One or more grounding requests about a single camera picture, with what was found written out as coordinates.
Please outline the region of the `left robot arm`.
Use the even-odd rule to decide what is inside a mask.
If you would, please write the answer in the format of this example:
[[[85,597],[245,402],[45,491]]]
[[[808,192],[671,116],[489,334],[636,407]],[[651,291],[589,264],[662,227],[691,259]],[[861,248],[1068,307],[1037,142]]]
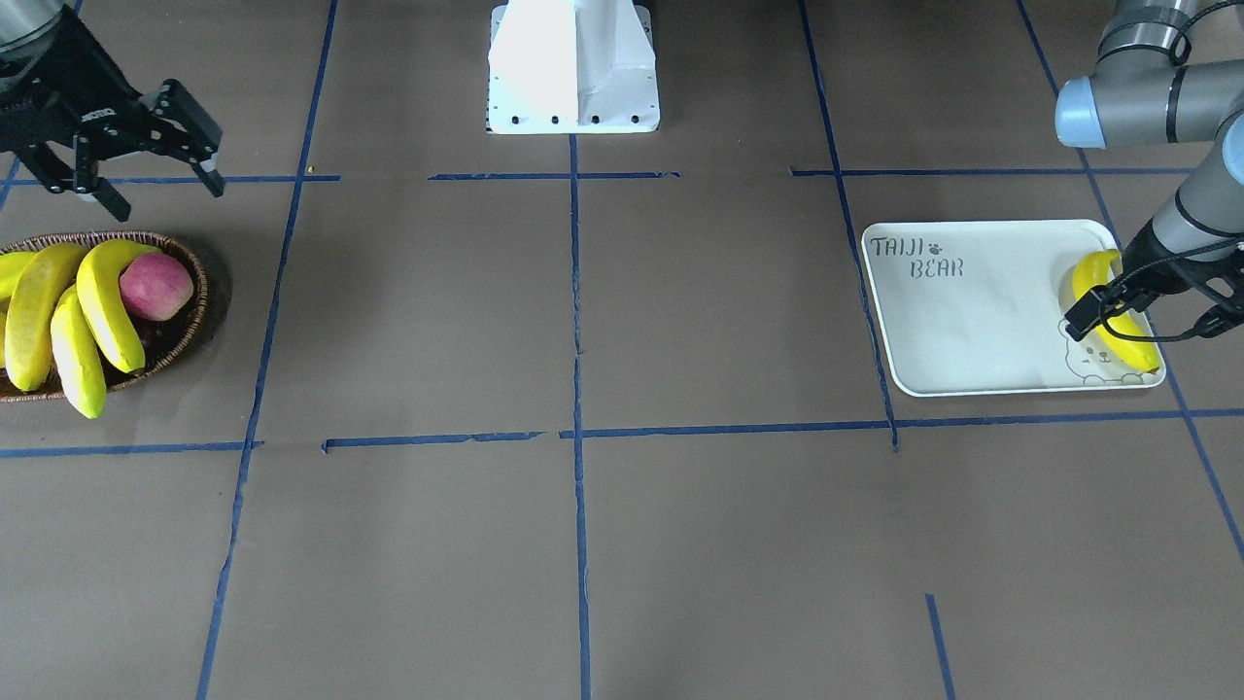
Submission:
[[[1116,148],[1207,143],[1208,154],[1125,245],[1111,282],[1076,293],[1064,316],[1072,339],[1187,291],[1210,307],[1182,338],[1242,325],[1243,102],[1240,58],[1191,63],[1195,1],[1120,1],[1092,75],[1064,85],[1054,106],[1062,145]]]

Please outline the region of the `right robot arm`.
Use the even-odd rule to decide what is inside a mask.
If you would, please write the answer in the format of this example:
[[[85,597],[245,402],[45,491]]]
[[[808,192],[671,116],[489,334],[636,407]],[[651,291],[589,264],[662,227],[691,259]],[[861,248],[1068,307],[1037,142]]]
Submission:
[[[1,147],[46,191],[97,201],[116,221],[131,204],[98,172],[153,154],[192,168],[211,196],[221,126],[177,80],[142,93],[63,1],[5,1],[1,12]]]

